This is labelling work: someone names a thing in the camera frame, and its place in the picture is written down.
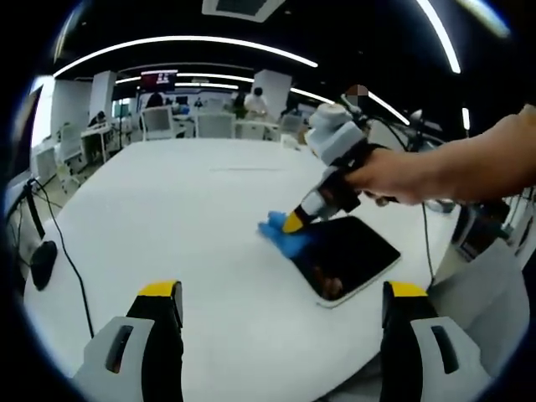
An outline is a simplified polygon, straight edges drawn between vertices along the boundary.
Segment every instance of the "desk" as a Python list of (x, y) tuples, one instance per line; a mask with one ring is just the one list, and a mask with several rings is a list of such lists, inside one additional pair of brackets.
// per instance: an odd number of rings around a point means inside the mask
[[(95, 331), (126, 314), (148, 283), (183, 283), (184, 400), (311, 402), (378, 351), (385, 280), (428, 286), (420, 206), (355, 214), (402, 256), (332, 310), (256, 231), (269, 210), (290, 211), (324, 166), (273, 142), (193, 139), (132, 144), (99, 169), (58, 215), (82, 275)], [(441, 263), (456, 226), (428, 211)], [(47, 240), (59, 244), (54, 226)], [(31, 278), (24, 305), (61, 371), (73, 375), (90, 336), (75, 273), (61, 248), (46, 290)]]

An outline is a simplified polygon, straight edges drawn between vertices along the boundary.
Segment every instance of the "ceiling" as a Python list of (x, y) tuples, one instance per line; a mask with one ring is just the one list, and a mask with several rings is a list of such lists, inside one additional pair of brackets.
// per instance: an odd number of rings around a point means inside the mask
[[(202, 0), (97, 0), (72, 18), (59, 58), (48, 63), (45, 72), (54, 73), (80, 57), (130, 40), (209, 35), (268, 45), (319, 65), (312, 68), (229, 44), (166, 42), (103, 54), (58, 78), (92, 77), (103, 70), (118, 71), (120, 78), (128, 78), (154, 70), (148, 64), (181, 72), (247, 77), (270, 69), (292, 75), (296, 88), (330, 99), (352, 84), (366, 85), (399, 111), (425, 108), (425, 114), (442, 124), (451, 137), (461, 135), (463, 106), (470, 109), (475, 130), (488, 128), (516, 111), (523, 104), (526, 86), (518, 73), (520, 62), (514, 47), (514, 42), (525, 39), (523, 9), (507, 0), (491, 2), (513, 29), (510, 39), (504, 40), (458, 3), (430, 2), (456, 50), (460, 75), (451, 72), (435, 31), (415, 0), (286, 0), (264, 23), (203, 15)], [(135, 90), (136, 83), (124, 84), (117, 96)], [(386, 113), (379, 107), (375, 111)]]

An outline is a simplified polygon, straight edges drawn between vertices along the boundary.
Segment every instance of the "wall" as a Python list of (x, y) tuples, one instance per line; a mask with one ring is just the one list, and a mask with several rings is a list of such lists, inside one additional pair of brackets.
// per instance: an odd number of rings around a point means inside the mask
[(93, 77), (89, 105), (90, 113), (86, 124), (100, 111), (104, 111), (108, 118), (111, 116), (111, 98), (116, 86), (116, 77), (117, 73), (112, 71), (103, 71)]
[(292, 77), (275, 71), (262, 70), (255, 74), (255, 82), (251, 86), (251, 92), (256, 87), (263, 90), (263, 95), (268, 103), (268, 114), (278, 119), (281, 112), (286, 109), (286, 99), (291, 90)]
[(56, 133), (66, 122), (84, 130), (89, 122), (90, 97), (90, 82), (56, 80), (52, 96), (51, 133)]
[(35, 111), (35, 120), (33, 121), (32, 130), (32, 147), (36, 147), (43, 142), (43, 139), (50, 135), (50, 122), (52, 113), (52, 96), (54, 94), (55, 79), (50, 76), (38, 77), (35, 80), (32, 90), (37, 89), (40, 85), (41, 97)]

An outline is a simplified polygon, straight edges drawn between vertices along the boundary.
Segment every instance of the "phone screen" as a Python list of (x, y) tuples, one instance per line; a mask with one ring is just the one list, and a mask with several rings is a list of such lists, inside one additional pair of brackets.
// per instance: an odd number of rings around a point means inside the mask
[(311, 224), (306, 231), (313, 242), (292, 261), (328, 301), (356, 291), (400, 258), (392, 245), (353, 216)]

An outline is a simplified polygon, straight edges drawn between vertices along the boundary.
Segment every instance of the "computer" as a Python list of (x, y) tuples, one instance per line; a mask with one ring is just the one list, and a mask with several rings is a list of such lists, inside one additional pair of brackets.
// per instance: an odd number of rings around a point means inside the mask
[(23, 100), (13, 122), (11, 148), (13, 158), (8, 166), (8, 189), (4, 199), (4, 216), (10, 216), (23, 199), (23, 188), (31, 178), (30, 154), (35, 114), (43, 87)]

